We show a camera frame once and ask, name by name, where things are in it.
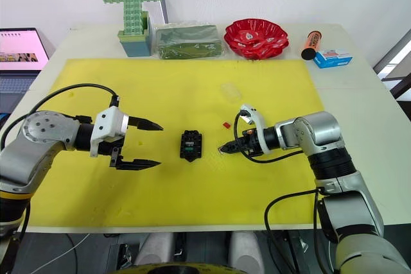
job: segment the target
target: laptop screen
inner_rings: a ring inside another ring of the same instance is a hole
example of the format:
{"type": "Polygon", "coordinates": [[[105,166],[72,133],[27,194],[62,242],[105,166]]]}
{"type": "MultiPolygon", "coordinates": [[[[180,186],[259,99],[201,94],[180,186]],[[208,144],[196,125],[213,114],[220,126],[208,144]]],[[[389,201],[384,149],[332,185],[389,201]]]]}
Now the laptop screen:
{"type": "Polygon", "coordinates": [[[47,61],[35,28],[0,29],[0,71],[40,71],[47,61]]]}

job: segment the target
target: laptop keyboard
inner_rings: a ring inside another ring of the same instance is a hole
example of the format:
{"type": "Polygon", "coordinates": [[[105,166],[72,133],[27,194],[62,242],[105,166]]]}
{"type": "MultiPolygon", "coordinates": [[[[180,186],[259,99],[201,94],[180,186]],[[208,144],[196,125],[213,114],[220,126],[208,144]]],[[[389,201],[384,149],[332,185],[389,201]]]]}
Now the laptop keyboard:
{"type": "Polygon", "coordinates": [[[0,77],[0,93],[26,93],[34,79],[0,77]]]}

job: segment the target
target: orange bottle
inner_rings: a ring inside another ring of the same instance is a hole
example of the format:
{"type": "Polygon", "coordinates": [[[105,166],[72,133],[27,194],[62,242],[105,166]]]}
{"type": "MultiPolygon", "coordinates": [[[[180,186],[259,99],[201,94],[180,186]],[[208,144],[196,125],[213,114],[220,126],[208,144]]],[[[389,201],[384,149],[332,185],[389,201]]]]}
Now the orange bottle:
{"type": "Polygon", "coordinates": [[[301,52],[302,59],[313,60],[315,58],[315,54],[320,46],[321,36],[321,32],[317,30],[310,32],[304,45],[304,49],[301,52]]]}

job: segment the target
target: green package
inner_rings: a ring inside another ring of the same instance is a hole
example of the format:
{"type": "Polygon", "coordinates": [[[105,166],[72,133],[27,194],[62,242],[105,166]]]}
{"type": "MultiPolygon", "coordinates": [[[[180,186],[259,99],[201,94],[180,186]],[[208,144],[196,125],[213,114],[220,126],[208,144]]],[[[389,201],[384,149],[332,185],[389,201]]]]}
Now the green package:
{"type": "Polygon", "coordinates": [[[156,43],[161,59],[194,59],[222,53],[214,25],[158,29],[156,43]]]}

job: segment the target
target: small box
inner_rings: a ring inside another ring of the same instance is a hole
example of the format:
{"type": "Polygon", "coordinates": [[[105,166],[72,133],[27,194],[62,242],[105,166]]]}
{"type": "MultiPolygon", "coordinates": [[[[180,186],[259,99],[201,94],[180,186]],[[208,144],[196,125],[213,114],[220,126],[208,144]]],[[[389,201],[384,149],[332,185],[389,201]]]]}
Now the small box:
{"type": "Polygon", "coordinates": [[[339,65],[347,65],[353,56],[343,49],[330,49],[328,51],[317,51],[314,62],[320,69],[325,67],[337,67],[339,65]]]}

